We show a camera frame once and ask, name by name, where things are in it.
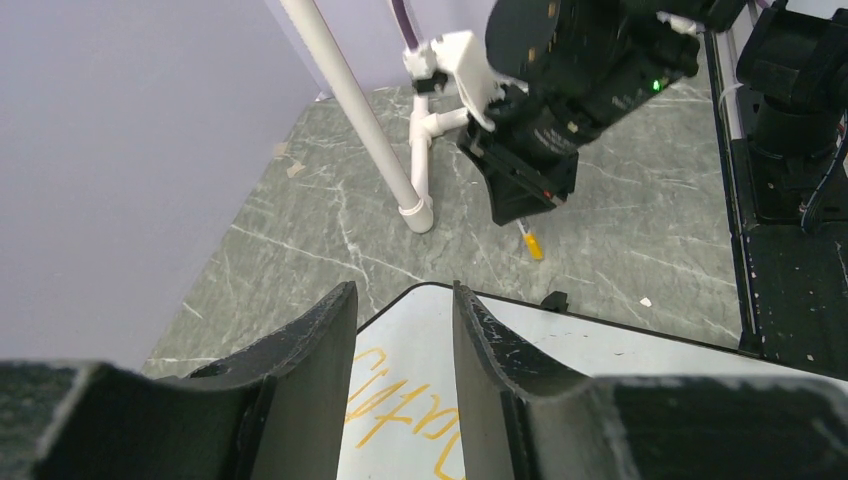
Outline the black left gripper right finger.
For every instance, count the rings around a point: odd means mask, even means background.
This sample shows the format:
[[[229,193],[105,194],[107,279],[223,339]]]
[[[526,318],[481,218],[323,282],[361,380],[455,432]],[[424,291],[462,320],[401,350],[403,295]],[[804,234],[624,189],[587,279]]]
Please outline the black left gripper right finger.
[[[453,286],[469,479],[843,479],[847,395],[786,376],[589,376]]]

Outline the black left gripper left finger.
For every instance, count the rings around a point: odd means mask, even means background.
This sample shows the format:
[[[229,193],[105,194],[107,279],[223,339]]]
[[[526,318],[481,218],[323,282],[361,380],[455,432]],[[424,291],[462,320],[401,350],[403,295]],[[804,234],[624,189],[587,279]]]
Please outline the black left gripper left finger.
[[[184,377],[98,361],[1,364],[5,479],[333,479],[356,341],[344,282]]]

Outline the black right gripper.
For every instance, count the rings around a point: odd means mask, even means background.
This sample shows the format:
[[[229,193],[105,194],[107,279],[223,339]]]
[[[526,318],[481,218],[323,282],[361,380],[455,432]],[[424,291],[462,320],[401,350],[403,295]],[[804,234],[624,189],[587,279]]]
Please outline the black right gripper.
[[[699,42],[659,13],[700,21],[698,1],[498,1],[486,25],[492,69],[510,79],[457,147],[482,174],[492,221],[554,210],[576,185],[578,150],[698,72]]]

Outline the yellow marker cap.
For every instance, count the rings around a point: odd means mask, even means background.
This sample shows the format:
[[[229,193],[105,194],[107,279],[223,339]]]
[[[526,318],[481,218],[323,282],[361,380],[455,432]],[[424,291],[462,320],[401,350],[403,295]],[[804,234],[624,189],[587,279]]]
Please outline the yellow marker cap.
[[[543,249],[534,234],[524,234],[523,239],[529,254],[534,260],[541,261],[545,258]]]

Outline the white whiteboard black frame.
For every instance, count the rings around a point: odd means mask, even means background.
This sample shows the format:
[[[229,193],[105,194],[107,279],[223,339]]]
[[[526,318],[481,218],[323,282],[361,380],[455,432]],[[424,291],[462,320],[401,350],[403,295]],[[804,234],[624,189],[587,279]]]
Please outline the white whiteboard black frame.
[[[504,325],[589,376],[786,376],[847,384],[731,350],[480,297]],[[454,370],[453,286],[418,285],[360,331],[338,475],[342,479],[469,479]]]

